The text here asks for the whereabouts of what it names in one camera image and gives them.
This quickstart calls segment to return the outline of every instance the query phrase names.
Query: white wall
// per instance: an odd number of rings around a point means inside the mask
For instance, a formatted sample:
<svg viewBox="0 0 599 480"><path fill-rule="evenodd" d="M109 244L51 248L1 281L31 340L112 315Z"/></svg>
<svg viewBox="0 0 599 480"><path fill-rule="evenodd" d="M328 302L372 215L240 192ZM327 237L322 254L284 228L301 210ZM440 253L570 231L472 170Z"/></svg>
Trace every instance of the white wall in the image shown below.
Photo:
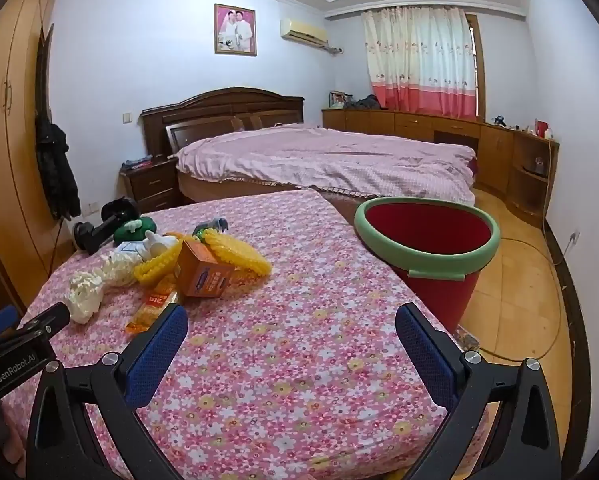
<svg viewBox="0 0 599 480"><path fill-rule="evenodd" d="M581 231L567 262L591 356L584 466L599 447L599 25L581 0L531 0L529 27L543 117L561 141L548 222L562 250Z"/></svg>
<svg viewBox="0 0 599 480"><path fill-rule="evenodd" d="M215 54L215 3L256 11L257 57ZM320 123L334 85L331 56L282 40L286 17L325 26L316 11L277 0L57 0L50 105L68 136L82 205L115 198L121 163L146 154L145 108L247 86L304 97L305 120ZM133 123L122 124L124 112Z"/></svg>
<svg viewBox="0 0 599 480"><path fill-rule="evenodd" d="M486 73L486 120L504 116L522 128L537 118L537 84L531 35L525 21L478 13ZM329 41L344 49L335 58L335 88L361 99L372 94L361 16L333 19Z"/></svg>

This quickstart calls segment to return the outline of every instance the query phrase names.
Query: green object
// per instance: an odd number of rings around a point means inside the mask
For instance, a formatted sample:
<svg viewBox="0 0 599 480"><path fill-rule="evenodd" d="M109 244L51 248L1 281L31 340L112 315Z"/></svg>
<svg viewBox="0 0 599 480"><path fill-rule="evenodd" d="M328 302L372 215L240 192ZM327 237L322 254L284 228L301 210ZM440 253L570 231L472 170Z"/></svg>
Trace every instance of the green object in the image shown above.
<svg viewBox="0 0 599 480"><path fill-rule="evenodd" d="M142 216L138 221L141 222L141 227L135 226L137 220L131 220L117 228L112 236L116 246L122 242L140 242L146 238L146 231L152 231L153 233L157 231L157 225L150 216Z"/></svg>
<svg viewBox="0 0 599 480"><path fill-rule="evenodd" d="M366 211L380 204L417 202L462 209L481 218L491 231L490 239L483 246L463 254L432 254L417 251L397 243L377 231L366 219ZM449 280L463 282L472 274L487 266L493 259L500 243L500 229L488 213L475 207L429 198L389 197L374 198L364 202L355 213L355 229L366 246L386 263L408 270L412 278Z"/></svg>

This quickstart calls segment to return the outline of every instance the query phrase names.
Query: groom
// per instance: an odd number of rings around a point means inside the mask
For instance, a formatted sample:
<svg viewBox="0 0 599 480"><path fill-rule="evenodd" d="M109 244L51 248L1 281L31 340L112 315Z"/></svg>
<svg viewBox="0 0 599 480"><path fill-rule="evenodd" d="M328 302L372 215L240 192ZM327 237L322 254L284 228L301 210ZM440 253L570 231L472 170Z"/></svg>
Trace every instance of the groom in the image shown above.
<svg viewBox="0 0 599 480"><path fill-rule="evenodd" d="M250 23L244 20L244 13L241 10L238 10L235 15L237 19L237 50L240 52L250 52L250 38L252 38Z"/></svg>

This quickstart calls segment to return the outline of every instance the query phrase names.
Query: wardrobe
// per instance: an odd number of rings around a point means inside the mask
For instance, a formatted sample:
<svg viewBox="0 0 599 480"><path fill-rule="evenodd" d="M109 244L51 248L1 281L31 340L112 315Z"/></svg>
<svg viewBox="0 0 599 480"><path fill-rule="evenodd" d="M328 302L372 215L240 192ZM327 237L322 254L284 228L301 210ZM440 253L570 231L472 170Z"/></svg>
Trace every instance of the wardrobe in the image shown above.
<svg viewBox="0 0 599 480"><path fill-rule="evenodd" d="M0 11L0 308L22 313L73 251L50 214L35 153L38 48L54 1L8 0Z"/></svg>

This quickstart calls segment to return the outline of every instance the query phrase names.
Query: red cup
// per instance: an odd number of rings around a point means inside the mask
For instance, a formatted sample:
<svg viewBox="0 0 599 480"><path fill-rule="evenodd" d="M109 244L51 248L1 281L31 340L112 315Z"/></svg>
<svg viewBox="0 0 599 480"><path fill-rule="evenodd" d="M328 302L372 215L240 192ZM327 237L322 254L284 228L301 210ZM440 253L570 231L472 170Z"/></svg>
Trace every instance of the red cup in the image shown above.
<svg viewBox="0 0 599 480"><path fill-rule="evenodd" d="M546 137L546 130L548 130L548 123L544 121L535 121L535 131L537 135L544 139Z"/></svg>

